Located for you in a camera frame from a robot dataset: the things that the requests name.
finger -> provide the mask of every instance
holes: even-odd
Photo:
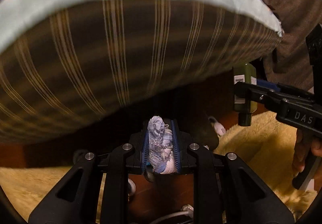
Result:
[[[296,155],[294,155],[293,158],[293,163],[292,163],[292,167],[294,169],[294,171],[298,171],[298,172],[303,172],[304,167],[305,167],[305,160],[299,160],[298,157]]]
[[[322,187],[322,164],[314,174],[314,190],[319,191]]]
[[[303,139],[303,132],[300,129],[296,131],[296,143],[300,143]]]
[[[303,143],[297,143],[294,147],[294,155],[297,156],[299,161],[303,161],[308,150],[310,150],[310,147],[307,148]]]
[[[305,146],[305,149],[307,151],[307,153],[309,152],[309,150],[311,149],[311,146],[312,146],[312,140],[313,140],[313,137],[310,137],[310,136],[306,136],[304,134],[303,138],[302,138],[302,141],[300,142],[301,144],[303,144]]]
[[[322,145],[319,138],[314,138],[311,145],[313,155],[322,157]]]

brown cloth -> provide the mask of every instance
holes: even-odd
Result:
[[[61,10],[0,56],[0,141],[76,131],[280,41],[252,18],[194,1],[99,0]]]
[[[264,57],[267,79],[309,90],[313,73],[305,37],[322,23],[322,0],[263,0],[280,19],[282,43]]]

striped fabric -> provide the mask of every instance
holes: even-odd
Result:
[[[280,41],[253,19],[202,2],[97,0],[62,9],[0,55],[0,142],[76,131]]]

white label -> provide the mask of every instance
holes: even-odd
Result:
[[[257,79],[251,76],[251,84],[257,85]]]
[[[245,82],[245,75],[244,74],[234,76],[234,84],[236,84],[238,82]]]
[[[234,84],[236,84],[238,82],[245,82],[245,75],[244,74],[234,76]],[[244,104],[246,102],[245,99],[239,98],[236,95],[234,97],[235,97],[235,104]]]

crumpled fabric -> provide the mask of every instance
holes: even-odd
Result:
[[[154,116],[148,124],[149,156],[154,171],[159,174],[176,172],[172,151],[172,131],[160,116]]]

